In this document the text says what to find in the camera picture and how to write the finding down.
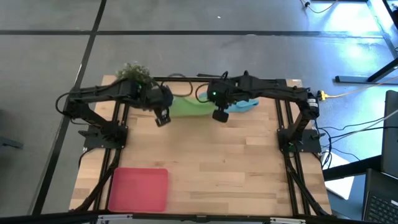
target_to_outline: red plate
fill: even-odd
[[[112,212],[163,212],[166,209],[167,169],[118,167],[113,174],[108,210]]]

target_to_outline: wooden tabletop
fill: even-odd
[[[115,77],[105,75],[103,85]],[[301,86],[300,80],[287,80]],[[201,83],[193,83],[194,88]],[[168,83],[173,93],[189,91],[185,82]],[[275,100],[258,98],[259,104],[245,113],[230,113],[227,123],[208,116],[172,118],[158,128],[150,112],[130,108],[129,133],[120,167],[166,168],[169,194],[164,213],[290,216],[289,188],[282,154],[278,149]],[[295,118],[299,109],[291,104]],[[114,102],[97,103],[95,111],[111,120]],[[282,112],[285,125],[284,103]],[[301,153],[305,183],[323,209],[331,213],[322,169],[309,153]],[[104,149],[84,156],[76,179],[70,208],[76,208],[98,182]],[[296,196],[303,213],[300,191]],[[100,208],[105,207],[108,186]]]

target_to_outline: green towel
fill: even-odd
[[[216,109],[214,103],[200,103],[195,98],[190,97],[174,97],[173,104],[169,108],[171,117],[179,116],[199,116],[212,114]]]

